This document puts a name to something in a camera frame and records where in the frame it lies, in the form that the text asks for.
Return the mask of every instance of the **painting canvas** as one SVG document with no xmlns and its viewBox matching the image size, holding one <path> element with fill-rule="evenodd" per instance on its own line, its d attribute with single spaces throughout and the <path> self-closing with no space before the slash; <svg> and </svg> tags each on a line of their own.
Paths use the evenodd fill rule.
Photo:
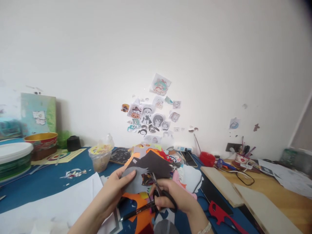
<svg viewBox="0 0 312 234">
<path fill-rule="evenodd" d="M 56 98 L 21 93 L 23 135 L 56 132 Z"/>
</svg>

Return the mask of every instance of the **electrical socket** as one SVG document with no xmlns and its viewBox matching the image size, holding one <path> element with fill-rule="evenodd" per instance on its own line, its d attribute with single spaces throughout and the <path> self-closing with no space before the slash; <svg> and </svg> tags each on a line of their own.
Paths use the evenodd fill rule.
<svg viewBox="0 0 312 234">
<path fill-rule="evenodd" d="M 225 151 L 231 152 L 230 148 L 233 148 L 235 150 L 235 152 L 238 152 L 240 150 L 240 147 L 241 147 L 241 144 L 228 143 Z"/>
</svg>

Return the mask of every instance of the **hand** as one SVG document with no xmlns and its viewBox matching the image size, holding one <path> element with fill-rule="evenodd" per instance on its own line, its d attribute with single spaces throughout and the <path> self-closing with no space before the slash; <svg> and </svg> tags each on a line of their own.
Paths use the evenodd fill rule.
<svg viewBox="0 0 312 234">
<path fill-rule="evenodd" d="M 190 213 L 194 207 L 198 207 L 198 202 L 173 180 L 158 179 L 157 183 L 161 190 L 165 190 L 170 193 L 170 195 L 175 200 L 178 209 L 184 213 Z M 156 185 L 153 184 L 149 193 L 150 196 L 153 195 L 155 188 Z M 161 207 L 174 208 L 173 203 L 165 196 L 155 197 L 155 204 L 158 210 L 160 210 Z"/>
<path fill-rule="evenodd" d="M 100 209 L 104 211 L 103 216 L 107 218 L 116 208 L 117 203 L 123 195 L 123 188 L 126 186 L 136 175 L 134 170 L 127 176 L 120 179 L 127 166 L 123 166 L 114 171 L 104 184 L 103 188 L 94 198 Z"/>
</svg>

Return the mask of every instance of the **left hand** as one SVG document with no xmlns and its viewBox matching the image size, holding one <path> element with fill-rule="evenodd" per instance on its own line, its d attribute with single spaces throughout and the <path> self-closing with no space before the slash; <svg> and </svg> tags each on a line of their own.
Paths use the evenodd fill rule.
<svg viewBox="0 0 312 234">
<path fill-rule="evenodd" d="M 103 216 L 107 218 L 116 208 L 121 196 L 123 195 L 123 188 L 133 180 L 136 175 L 134 170 L 127 176 L 120 179 L 127 166 L 123 166 L 114 171 L 104 184 L 103 188 L 94 198 L 98 208 L 104 211 Z"/>
</svg>

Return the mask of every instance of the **scissors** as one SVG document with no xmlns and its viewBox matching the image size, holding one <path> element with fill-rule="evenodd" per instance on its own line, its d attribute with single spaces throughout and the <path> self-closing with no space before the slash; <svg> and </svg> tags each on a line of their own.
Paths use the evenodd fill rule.
<svg viewBox="0 0 312 234">
<path fill-rule="evenodd" d="M 176 204 L 176 201 L 173 199 L 173 197 L 167 191 L 161 190 L 159 188 L 154 172 L 152 173 L 152 179 L 153 179 L 154 184 L 156 185 L 156 189 L 153 192 L 153 199 L 155 200 L 155 196 L 156 197 L 159 197 L 159 196 L 167 197 L 172 202 L 172 204 L 175 206 L 174 208 L 170 208 L 170 210 L 173 213 L 176 213 L 178 211 L 178 205 Z"/>
</svg>

